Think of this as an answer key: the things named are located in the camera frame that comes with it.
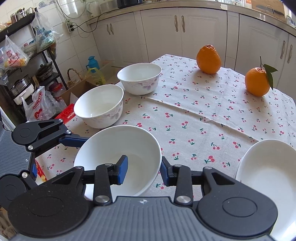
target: wicker basket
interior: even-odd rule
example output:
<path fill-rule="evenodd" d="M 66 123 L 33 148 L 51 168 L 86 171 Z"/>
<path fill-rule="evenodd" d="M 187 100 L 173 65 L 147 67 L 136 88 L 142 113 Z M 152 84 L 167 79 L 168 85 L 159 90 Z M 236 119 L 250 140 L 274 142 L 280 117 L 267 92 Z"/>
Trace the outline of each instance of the wicker basket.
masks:
<path fill-rule="evenodd" d="M 69 74 L 69 71 L 70 70 L 73 70 L 78 75 L 80 81 L 82 81 L 83 78 L 82 78 L 81 74 L 78 73 L 77 70 L 72 69 L 72 68 L 68 69 L 68 71 L 67 71 L 67 75 L 68 75 L 67 85 L 68 85 L 69 88 L 72 88 L 74 85 L 78 84 L 80 81 L 79 80 L 76 80 L 76 79 L 75 80 L 71 80 L 70 74 Z"/>

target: ceramic bowl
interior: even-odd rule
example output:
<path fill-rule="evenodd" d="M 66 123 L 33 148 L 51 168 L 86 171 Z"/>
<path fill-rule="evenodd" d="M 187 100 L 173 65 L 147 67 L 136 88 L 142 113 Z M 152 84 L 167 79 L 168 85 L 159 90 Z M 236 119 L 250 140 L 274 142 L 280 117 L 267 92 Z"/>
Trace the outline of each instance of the ceramic bowl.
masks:
<path fill-rule="evenodd" d="M 122 114 L 123 89 L 117 85 L 102 85 L 84 93 L 75 103 L 74 112 L 92 128 L 113 125 Z"/>
<path fill-rule="evenodd" d="M 129 125 L 112 126 L 89 138 L 78 151 L 74 166 L 95 170 L 98 165 L 115 164 L 128 157 L 128 170 L 122 185 L 112 185 L 113 201 L 117 196 L 139 196 L 154 182 L 161 164 L 161 149 L 148 131 Z M 85 197 L 93 199 L 94 185 L 87 184 Z"/>
<path fill-rule="evenodd" d="M 117 78 L 127 92 L 133 95 L 145 95 L 154 91 L 158 85 L 161 67 L 152 63 L 129 65 L 117 74 Z"/>
<path fill-rule="evenodd" d="M 278 209 L 271 236 L 290 241 L 296 236 L 296 150 L 273 139 L 254 144 L 241 159 L 235 179 L 268 196 Z"/>

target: blue jug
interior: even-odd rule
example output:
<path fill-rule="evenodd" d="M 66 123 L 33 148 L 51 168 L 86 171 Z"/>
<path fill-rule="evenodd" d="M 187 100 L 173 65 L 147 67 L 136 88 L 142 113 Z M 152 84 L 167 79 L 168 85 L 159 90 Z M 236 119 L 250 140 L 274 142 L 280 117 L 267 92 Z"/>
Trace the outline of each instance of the blue jug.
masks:
<path fill-rule="evenodd" d="M 94 56 L 89 57 L 89 64 L 86 66 L 87 69 L 97 68 L 100 69 L 99 63 L 97 60 L 94 59 Z"/>

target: cabinet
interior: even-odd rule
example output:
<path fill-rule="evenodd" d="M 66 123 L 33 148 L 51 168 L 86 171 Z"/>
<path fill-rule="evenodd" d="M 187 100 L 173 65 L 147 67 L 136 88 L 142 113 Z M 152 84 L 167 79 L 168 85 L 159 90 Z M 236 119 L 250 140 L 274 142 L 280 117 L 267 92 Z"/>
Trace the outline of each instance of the cabinet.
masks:
<path fill-rule="evenodd" d="M 101 59 L 115 61 L 114 66 L 124 68 L 143 62 L 133 13 L 100 21 L 94 38 Z"/>
<path fill-rule="evenodd" d="M 289 34 L 273 25 L 247 17 L 239 16 L 239 43 L 235 71 L 243 75 L 260 66 L 268 64 L 278 70 L 273 73 L 276 88 L 283 70 Z"/>
<path fill-rule="evenodd" d="M 164 54 L 182 56 L 177 7 L 143 10 L 141 17 L 150 62 Z"/>
<path fill-rule="evenodd" d="M 296 38 L 289 36 L 287 55 L 277 89 L 296 101 Z"/>
<path fill-rule="evenodd" d="M 225 62 L 227 12 L 215 9 L 179 8 L 182 56 L 196 59 L 200 48 L 212 44 L 222 66 Z"/>

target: orange fruit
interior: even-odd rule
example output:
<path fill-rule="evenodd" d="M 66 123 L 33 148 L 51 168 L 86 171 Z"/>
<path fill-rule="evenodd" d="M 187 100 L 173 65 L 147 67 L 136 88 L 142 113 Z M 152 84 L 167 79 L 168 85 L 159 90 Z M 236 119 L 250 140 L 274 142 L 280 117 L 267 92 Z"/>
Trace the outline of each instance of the orange fruit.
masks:
<path fill-rule="evenodd" d="M 214 46 L 203 46 L 196 56 L 197 66 L 206 74 L 215 74 L 221 68 L 221 59 Z"/>
<path fill-rule="evenodd" d="M 270 88 L 266 71 L 259 67 L 250 69 L 244 82 L 247 90 L 257 97 L 265 95 Z"/>

